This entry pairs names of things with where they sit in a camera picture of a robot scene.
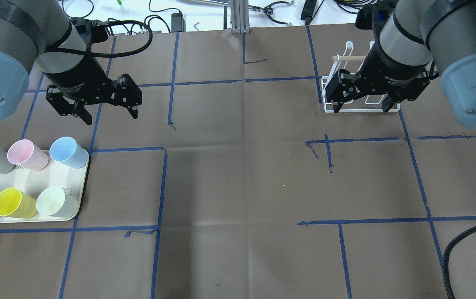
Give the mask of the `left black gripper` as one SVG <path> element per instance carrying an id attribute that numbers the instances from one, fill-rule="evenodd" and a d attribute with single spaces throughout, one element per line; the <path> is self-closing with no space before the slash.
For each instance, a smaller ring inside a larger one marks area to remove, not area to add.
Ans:
<path id="1" fill-rule="evenodd" d="M 86 110 L 86 103 L 104 103 L 111 100 L 111 96 L 113 105 L 126 108 L 133 119 L 139 117 L 138 107 L 143 99 L 141 89 L 129 74 L 122 74 L 114 80 L 112 88 L 112 81 L 95 57 L 82 56 L 81 61 L 70 70 L 46 73 L 45 76 L 55 86 L 47 89 L 46 100 L 62 117 L 72 115 L 86 125 L 92 125 L 93 117 Z"/>

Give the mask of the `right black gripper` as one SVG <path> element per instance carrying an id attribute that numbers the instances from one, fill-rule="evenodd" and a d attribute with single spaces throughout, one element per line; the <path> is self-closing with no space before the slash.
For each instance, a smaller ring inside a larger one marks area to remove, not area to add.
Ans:
<path id="1" fill-rule="evenodd" d="M 384 95 L 384 113 L 403 102 L 416 100 L 428 87 L 428 76 L 420 76 L 426 65 L 408 66 L 390 58 L 381 46 L 373 46 L 359 72 L 339 69 L 329 81 L 329 103 L 334 113 L 352 100 L 368 95 Z"/>

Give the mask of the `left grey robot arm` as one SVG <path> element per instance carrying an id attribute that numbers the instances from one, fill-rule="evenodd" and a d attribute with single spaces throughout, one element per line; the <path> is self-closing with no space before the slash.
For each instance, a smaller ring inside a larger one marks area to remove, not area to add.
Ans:
<path id="1" fill-rule="evenodd" d="M 126 57 L 147 49 L 107 54 L 91 47 L 108 39 L 108 29 L 123 21 L 69 17 L 55 0 L 0 0 L 0 122 L 17 109 L 37 66 L 50 80 L 46 100 L 61 116 L 93 121 L 87 105 L 121 106 L 136 119 L 142 92 L 128 74 L 109 79 L 98 57 Z"/>

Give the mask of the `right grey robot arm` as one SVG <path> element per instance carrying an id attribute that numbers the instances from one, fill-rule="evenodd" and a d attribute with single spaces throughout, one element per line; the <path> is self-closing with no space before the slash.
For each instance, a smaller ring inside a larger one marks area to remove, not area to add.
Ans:
<path id="1" fill-rule="evenodd" d="M 337 70 L 324 87 L 334 113 L 370 95 L 385 95 L 388 112 L 437 76 L 458 123 L 476 130 L 476 0 L 377 0 L 355 25 L 375 42 L 359 71 Z"/>

